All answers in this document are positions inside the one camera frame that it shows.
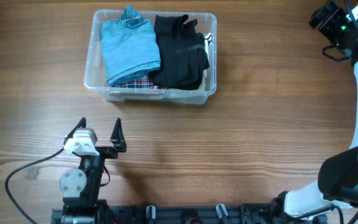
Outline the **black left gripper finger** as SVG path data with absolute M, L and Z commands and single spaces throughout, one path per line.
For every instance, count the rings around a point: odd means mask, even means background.
M 110 141 L 113 143 L 115 148 L 126 148 L 126 141 L 122 131 L 121 119 L 117 118 L 114 128 L 110 137 Z
M 67 143 L 67 141 L 73 137 L 73 134 L 75 133 L 75 131 L 79 128 L 85 128 L 86 127 L 86 118 L 85 117 L 82 117 L 80 119 L 80 121 L 78 122 L 78 124 L 65 136 L 65 139 L 64 139 L 64 144 Z

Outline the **red plaid shirt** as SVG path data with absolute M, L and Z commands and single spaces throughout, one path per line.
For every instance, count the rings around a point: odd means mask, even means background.
M 125 82 L 118 85 L 113 85 L 116 88 L 141 88 L 141 89 L 165 89 L 163 86 L 159 86 L 153 83 L 148 75 L 144 75 L 142 78 Z

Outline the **blue garment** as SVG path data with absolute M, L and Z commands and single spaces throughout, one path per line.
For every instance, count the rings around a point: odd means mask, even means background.
M 119 19 L 101 24 L 100 41 L 109 85 L 134 81 L 161 67 L 152 21 L 131 5 Z

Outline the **cream garment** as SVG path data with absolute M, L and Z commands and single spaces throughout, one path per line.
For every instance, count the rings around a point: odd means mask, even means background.
M 205 91 L 205 86 L 206 86 L 205 77 L 203 77 L 198 89 L 191 90 L 191 91 Z

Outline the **black garment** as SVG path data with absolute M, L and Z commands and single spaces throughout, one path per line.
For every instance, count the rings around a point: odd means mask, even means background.
M 189 15 L 156 16 L 154 30 L 161 67 L 150 74 L 154 84 L 179 90 L 197 90 L 203 71 L 209 68 L 204 35 L 196 31 L 196 19 Z

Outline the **white garment with green tag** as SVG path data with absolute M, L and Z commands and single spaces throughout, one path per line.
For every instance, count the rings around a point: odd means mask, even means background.
M 208 67 L 203 70 L 203 78 L 207 77 L 207 69 L 209 68 L 209 46 L 213 43 L 213 34 L 207 33 L 204 34 L 204 51 L 206 52 L 206 60 L 208 62 Z

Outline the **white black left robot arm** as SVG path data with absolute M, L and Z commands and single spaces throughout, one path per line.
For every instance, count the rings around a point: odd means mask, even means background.
M 97 146 L 94 129 L 86 127 L 82 118 L 78 125 L 65 137 L 63 149 L 80 158 L 75 169 L 67 170 L 60 179 L 63 194 L 63 208 L 54 210 L 52 223 L 118 223 L 117 216 L 106 200 L 99 199 L 103 174 L 108 174 L 105 160 L 117 159 L 120 152 L 126 152 L 127 145 L 118 118 L 110 137 L 112 146 Z

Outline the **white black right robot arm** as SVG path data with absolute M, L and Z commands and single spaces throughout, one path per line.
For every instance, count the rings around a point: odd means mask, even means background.
M 267 223 L 322 223 L 336 211 L 344 223 L 343 211 L 354 208 L 349 223 L 358 221 L 358 2 L 326 1 L 311 15 L 309 26 L 329 41 L 322 54 L 338 63 L 347 62 L 356 84 L 354 130 L 348 149 L 326 159 L 317 179 L 296 190 L 284 191 L 260 208 Z

